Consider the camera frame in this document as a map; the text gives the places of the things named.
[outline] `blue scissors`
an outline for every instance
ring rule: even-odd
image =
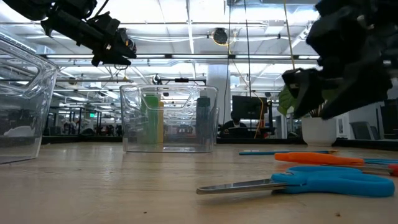
[[[394,194],[392,180],[363,174],[358,169],[333,166],[296,166],[273,174],[270,179],[200,187],[197,194],[222,194],[277,190],[281,193],[329,192],[365,197],[389,197]]]

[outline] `scissors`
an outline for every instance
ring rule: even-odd
[[[334,156],[316,152],[289,152],[276,153],[275,159],[278,161],[298,162],[303,164],[323,164],[323,165],[343,165],[361,166],[364,164],[398,164],[395,159],[360,159],[352,157]]]
[[[273,174],[270,179],[200,187],[197,194],[222,194],[276,190],[281,193],[329,192],[365,197],[389,197],[394,194],[392,180],[363,174],[358,169],[333,166],[296,166]]]

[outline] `transparent plastic container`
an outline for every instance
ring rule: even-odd
[[[0,163],[36,158],[58,67],[0,39]]]
[[[217,89],[198,85],[120,87],[127,152],[211,152]]]

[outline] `desk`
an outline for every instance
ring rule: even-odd
[[[0,217],[31,224],[397,222],[397,196],[195,194],[199,186],[263,179],[287,168],[272,156],[239,156],[245,149],[308,148],[222,145],[208,154],[170,154],[124,153],[121,143],[43,146],[36,160],[0,166]],[[398,159],[397,152],[339,150],[341,156]]]

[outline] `scissor blade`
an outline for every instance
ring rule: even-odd
[[[200,187],[197,189],[197,194],[223,194],[235,192],[250,192],[257,190],[280,190],[285,188],[286,183],[275,182],[271,179],[263,179],[232,184],[221,184],[209,187]]]

